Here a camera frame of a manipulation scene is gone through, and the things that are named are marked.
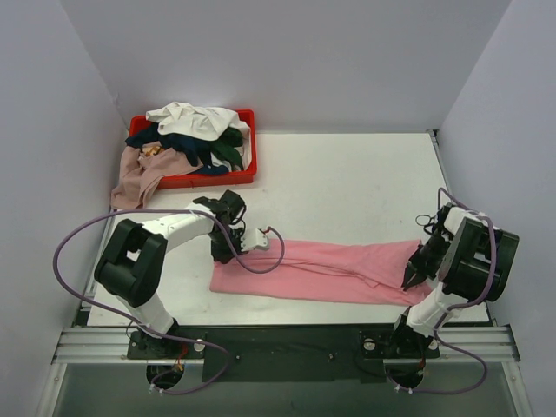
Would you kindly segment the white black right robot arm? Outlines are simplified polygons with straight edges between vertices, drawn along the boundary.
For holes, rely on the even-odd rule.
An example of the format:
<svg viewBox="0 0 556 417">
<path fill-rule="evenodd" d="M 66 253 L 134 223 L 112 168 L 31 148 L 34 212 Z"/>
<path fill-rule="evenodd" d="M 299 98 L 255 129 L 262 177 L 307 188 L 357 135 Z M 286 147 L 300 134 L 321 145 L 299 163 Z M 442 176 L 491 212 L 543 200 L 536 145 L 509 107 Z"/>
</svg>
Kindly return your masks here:
<svg viewBox="0 0 556 417">
<path fill-rule="evenodd" d="M 496 228 L 487 216 L 453 203 L 442 206 L 423 227 L 428 241 L 409 258 L 401 287 L 407 291 L 427 281 L 437 286 L 408 308 L 387 335 L 397 355 L 428 346 L 446 321 L 465 308 L 502 295 L 520 238 Z"/>
</svg>

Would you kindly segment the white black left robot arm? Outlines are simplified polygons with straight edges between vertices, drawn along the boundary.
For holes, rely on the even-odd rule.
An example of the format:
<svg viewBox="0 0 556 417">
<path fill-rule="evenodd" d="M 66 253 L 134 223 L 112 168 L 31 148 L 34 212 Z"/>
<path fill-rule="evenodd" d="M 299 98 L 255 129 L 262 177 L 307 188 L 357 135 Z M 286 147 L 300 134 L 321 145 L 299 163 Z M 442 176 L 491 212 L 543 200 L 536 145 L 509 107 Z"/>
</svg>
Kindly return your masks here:
<svg viewBox="0 0 556 417">
<path fill-rule="evenodd" d="M 147 344 L 160 358 L 173 355 L 179 345 L 179 337 L 172 331 L 177 322 L 157 295 L 166 254 L 203 235 L 211 240 L 211 256 L 216 262 L 226 264 L 234 254 L 243 253 L 245 228 L 233 227 L 247 206 L 238 194 L 227 190 L 218 199 L 199 197 L 189 208 L 195 212 L 145 223 L 118 222 L 94 272 L 96 282 L 122 302 L 130 315 L 154 329 Z"/>
</svg>

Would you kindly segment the pink t shirt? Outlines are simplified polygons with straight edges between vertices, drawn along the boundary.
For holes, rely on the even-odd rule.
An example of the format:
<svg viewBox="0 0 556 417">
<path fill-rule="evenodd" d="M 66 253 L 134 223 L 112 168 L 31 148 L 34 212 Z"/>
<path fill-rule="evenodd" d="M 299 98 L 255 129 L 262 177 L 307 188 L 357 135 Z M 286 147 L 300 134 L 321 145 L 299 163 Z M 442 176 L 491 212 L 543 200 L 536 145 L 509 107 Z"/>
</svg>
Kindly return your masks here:
<svg viewBox="0 0 556 417">
<path fill-rule="evenodd" d="M 404 290 L 410 255 L 419 241 L 338 245 L 288 240 L 280 265 L 263 275 L 237 260 L 215 264 L 214 293 L 357 304 L 413 306 L 432 289 L 426 283 Z"/>
</svg>

